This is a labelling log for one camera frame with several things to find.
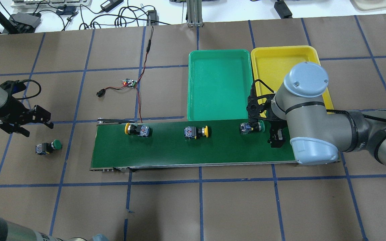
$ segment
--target cable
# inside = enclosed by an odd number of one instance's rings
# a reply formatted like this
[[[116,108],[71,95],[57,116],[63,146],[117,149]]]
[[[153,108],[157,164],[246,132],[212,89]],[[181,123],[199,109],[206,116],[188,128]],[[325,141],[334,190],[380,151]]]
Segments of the cable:
[[[37,84],[38,85],[38,93],[36,93],[33,96],[28,96],[28,97],[25,96],[23,98],[16,98],[16,99],[18,99],[18,100],[31,99],[31,98],[37,97],[41,93],[41,84],[39,84],[37,81],[32,80],[32,79],[25,79],[25,80],[19,81],[19,83],[26,83],[26,82],[34,82],[35,84]]]
[[[38,8],[40,7],[40,4],[43,3],[44,1],[47,1],[47,0],[41,0],[38,3],[37,8],[35,8],[35,11],[32,13],[32,15],[34,15],[37,12]],[[60,10],[60,8],[57,8],[57,7],[54,7],[54,6],[50,5],[50,3],[46,3],[46,4],[49,5],[49,7],[51,7],[51,8],[59,9]]]
[[[273,90],[272,88],[270,88],[267,84],[265,84],[261,79],[256,79],[256,80],[254,81],[254,84],[255,84],[256,82],[262,83],[268,90],[270,90],[272,93],[275,93],[274,90]]]
[[[89,11],[91,11],[91,12],[94,13],[94,14],[100,14],[101,12],[104,12],[104,9],[102,9],[102,10],[99,11],[99,12],[94,12],[94,11],[92,11],[92,9],[90,9],[90,8],[87,7],[86,5],[80,4],[80,8],[81,8],[82,6],[85,7],[85,8],[87,8]]]
[[[41,13],[41,12],[52,12],[52,13],[56,14],[56,15],[60,18],[60,20],[62,20],[62,26],[63,26],[63,29],[62,29],[61,31],[65,31],[65,28],[66,28],[66,26],[68,26],[68,24],[65,26],[65,21],[64,21],[63,18],[60,17],[60,15],[58,15],[55,11],[51,11],[51,10],[49,10],[49,9],[44,9],[44,10],[41,10],[41,11],[37,12],[37,14],[38,14],[38,13]]]
[[[327,112],[330,112],[330,113],[336,113],[336,114],[344,114],[344,115],[347,115],[349,116],[349,112],[348,111],[342,111],[342,110],[327,110]],[[367,115],[367,114],[363,114],[362,115],[364,116],[364,118],[366,119],[373,119],[374,121],[378,121],[378,122],[385,122],[386,123],[386,119],[384,118],[380,118],[380,117],[375,117],[375,116],[370,116],[370,115]]]
[[[0,0],[0,4],[1,4],[1,6],[2,6],[2,8],[6,11],[6,13],[8,14],[8,19],[10,19],[11,18],[11,14],[7,11],[7,9],[4,7],[4,5],[1,3],[1,0]],[[17,26],[17,21],[16,20],[14,20],[14,18],[11,18],[12,20],[13,20],[13,22],[14,22],[14,24],[15,24],[15,26]]]
[[[154,6],[152,5],[146,5],[146,6],[142,6],[142,7],[137,7],[137,6],[124,6],[124,7],[121,7],[118,11],[118,14],[101,14],[101,15],[98,15],[98,16],[95,16],[89,24],[85,23],[84,21],[84,17],[83,17],[83,14],[82,14],[82,9],[81,9],[81,5],[80,5],[80,15],[81,15],[81,20],[82,20],[82,23],[80,23],[78,29],[90,29],[90,28],[95,28],[95,25],[98,25],[98,26],[115,26],[115,27],[123,27],[123,26],[127,26],[129,23],[133,23],[133,22],[137,22],[137,25],[139,25],[139,21],[150,21],[150,22],[153,22],[153,23],[161,23],[161,24],[166,24],[166,25],[170,25],[169,23],[164,23],[164,22],[160,22],[160,21],[156,21],[156,20],[148,20],[148,19],[143,19],[143,18],[140,18],[144,15],[147,15],[147,13],[144,11],[144,8],[146,7],[152,7],[153,9],[156,9]],[[133,15],[135,16],[134,18],[132,17],[126,17],[126,16],[123,16],[123,13],[124,11],[126,10],[129,10],[130,12],[133,13]],[[143,14],[137,16],[135,14],[136,11],[142,11]],[[114,16],[116,17],[115,20],[114,20],[114,24],[101,24],[98,22],[98,18],[101,18],[101,17],[104,17],[104,16]]]
[[[11,14],[7,11],[7,9],[6,9],[6,8],[4,7],[4,5],[1,3],[1,0],[0,0],[0,4],[1,4],[2,8],[6,11],[6,13],[8,14],[8,16],[10,17]]]
[[[139,114],[139,119],[141,120],[141,123],[143,123],[142,122],[142,116],[141,116],[141,94],[139,93],[138,85],[135,86],[135,89],[136,89],[136,93],[137,93],[137,96],[138,96],[138,114]]]

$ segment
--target yellow tray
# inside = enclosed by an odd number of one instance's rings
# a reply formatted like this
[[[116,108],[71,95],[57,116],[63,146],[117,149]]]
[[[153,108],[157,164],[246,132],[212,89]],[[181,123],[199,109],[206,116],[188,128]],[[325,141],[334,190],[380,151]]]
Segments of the yellow tray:
[[[311,46],[285,46],[255,48],[251,51],[254,79],[261,79],[270,88],[277,91],[285,75],[300,62],[310,61],[320,64],[317,51]],[[257,96],[271,92],[259,82],[256,83]],[[333,109],[328,89],[323,93],[327,109]]]

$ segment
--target black cable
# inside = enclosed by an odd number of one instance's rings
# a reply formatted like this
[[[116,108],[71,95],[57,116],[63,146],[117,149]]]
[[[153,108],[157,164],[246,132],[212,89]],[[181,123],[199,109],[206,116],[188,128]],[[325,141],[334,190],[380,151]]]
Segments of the black cable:
[[[330,112],[330,113],[336,113],[336,114],[344,114],[344,115],[349,115],[349,112],[348,111],[342,111],[342,110],[327,110],[327,112]],[[378,122],[385,122],[386,123],[386,119],[384,118],[380,118],[380,117],[375,117],[375,116],[370,116],[370,115],[367,115],[367,114],[363,114],[364,118],[366,119],[373,119],[374,121],[378,121]]]
[[[1,3],[1,0],[0,0],[0,4],[1,4],[1,6],[2,6],[2,8],[6,11],[6,13],[8,14],[8,19],[10,19],[10,17],[11,17],[11,14],[7,11],[7,9],[4,7],[4,5]],[[13,20],[13,22],[15,23],[15,26],[17,26],[17,21],[16,20],[14,20],[14,18],[11,18],[12,20]]]
[[[268,90],[270,90],[272,93],[275,93],[274,90],[272,88],[270,88],[267,84],[265,84],[265,82],[263,82],[261,79],[256,79],[254,81],[254,83],[256,83],[256,82],[262,83]]]
[[[7,9],[6,9],[6,8],[4,7],[4,5],[1,3],[1,0],[0,0],[0,4],[1,4],[2,8],[6,11],[6,13],[8,14],[8,16],[10,17],[11,14],[7,11]]]
[[[41,12],[52,12],[52,13],[56,14],[56,15],[60,18],[60,20],[62,20],[62,26],[63,26],[63,29],[62,29],[61,31],[65,31],[65,27],[68,26],[68,25],[65,26],[65,21],[64,21],[63,18],[60,17],[60,15],[58,15],[55,11],[51,11],[51,10],[49,10],[49,9],[43,9],[43,10],[37,12],[37,14],[38,14],[38,13],[41,13]]]
[[[82,9],[81,9],[81,5],[80,5],[80,15],[81,15],[81,20],[82,20],[82,23],[80,24],[80,26],[78,26],[78,29],[90,29],[91,27],[94,27],[95,24],[98,24],[98,26],[115,26],[115,27],[123,27],[124,26],[127,26],[129,23],[133,23],[133,22],[137,22],[137,25],[139,25],[139,20],[142,20],[142,21],[148,21],[148,19],[142,19],[140,17],[142,17],[143,15],[147,15],[147,13],[144,11],[144,8],[146,7],[153,7],[153,9],[156,9],[154,6],[152,5],[146,5],[146,6],[142,6],[142,7],[137,7],[137,6],[125,6],[125,7],[122,7],[119,9],[119,12],[117,15],[115,14],[101,14],[101,15],[98,15],[96,16],[95,18],[93,18],[89,24],[85,23],[84,22],[84,17],[82,15]],[[131,17],[125,17],[123,16],[123,13],[125,10],[129,10],[130,12],[133,13],[133,15],[135,15],[135,18],[131,18]],[[142,11],[143,14],[139,15],[139,16],[136,16],[135,12],[136,11]],[[101,24],[101,23],[98,23],[97,19],[100,18],[100,17],[103,17],[103,16],[115,16],[115,20],[114,20],[114,24]],[[160,22],[160,21],[155,21],[155,20],[150,20],[150,22],[153,22],[153,23],[162,23],[162,24],[166,24],[166,25],[170,25],[169,23],[164,23],[164,22]]]
[[[108,13],[107,13],[107,14],[102,14],[102,15],[96,16],[96,17],[91,21],[91,23],[94,22],[97,18],[103,17],[103,16],[115,16],[115,17],[118,17],[119,15],[108,14]],[[142,18],[139,18],[138,20],[148,21],[148,19],[142,19]],[[170,23],[164,23],[164,22],[160,22],[160,21],[156,21],[156,20],[150,20],[150,21],[153,22],[153,23],[161,23],[161,24],[171,25]]]
[[[31,98],[37,97],[41,93],[41,84],[39,84],[37,81],[32,80],[32,79],[25,79],[25,80],[19,81],[19,83],[26,83],[26,82],[34,82],[35,84],[37,84],[38,85],[38,93],[36,93],[33,96],[28,96],[28,97],[23,97],[23,98],[16,98],[16,99],[18,99],[18,100],[31,99]]]
[[[87,7],[87,6],[84,5],[84,4],[80,4],[80,8],[81,8],[81,6],[87,8],[89,11],[91,11],[91,12],[94,13],[94,14],[100,14],[101,12],[104,12],[104,9],[102,9],[102,10],[99,11],[99,12],[94,12],[94,11],[92,11],[92,9],[90,9],[89,7]]]
[[[35,8],[35,11],[32,13],[32,15],[34,15],[35,12],[37,12],[38,8],[40,7],[40,4],[43,3],[44,1],[47,1],[47,0],[41,0],[41,1],[38,3],[37,8]],[[57,8],[57,7],[54,7],[54,6],[50,5],[50,3],[45,3],[45,4],[49,5],[49,7],[51,7],[51,8],[59,9],[59,10],[60,10],[60,8]]]
[[[363,114],[363,116],[364,116],[364,118],[367,118],[367,119],[373,119],[373,120],[376,120],[378,122],[385,122],[386,123],[386,119],[384,119],[384,118],[370,116],[370,115],[366,115],[366,114]]]

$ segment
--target red wire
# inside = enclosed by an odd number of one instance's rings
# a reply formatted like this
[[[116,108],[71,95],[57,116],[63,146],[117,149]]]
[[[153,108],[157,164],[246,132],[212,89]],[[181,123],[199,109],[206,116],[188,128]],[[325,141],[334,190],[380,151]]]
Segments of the red wire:
[[[136,93],[138,94],[138,113],[139,113],[139,119],[142,123],[142,116],[141,116],[141,94],[139,93],[138,86],[135,87]]]

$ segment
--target power adapter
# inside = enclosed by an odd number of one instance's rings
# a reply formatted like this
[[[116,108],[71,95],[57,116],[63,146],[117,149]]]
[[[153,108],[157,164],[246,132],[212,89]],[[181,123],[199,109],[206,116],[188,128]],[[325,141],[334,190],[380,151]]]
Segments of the power adapter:
[[[274,8],[280,18],[292,18],[293,14],[283,0],[277,1]]]

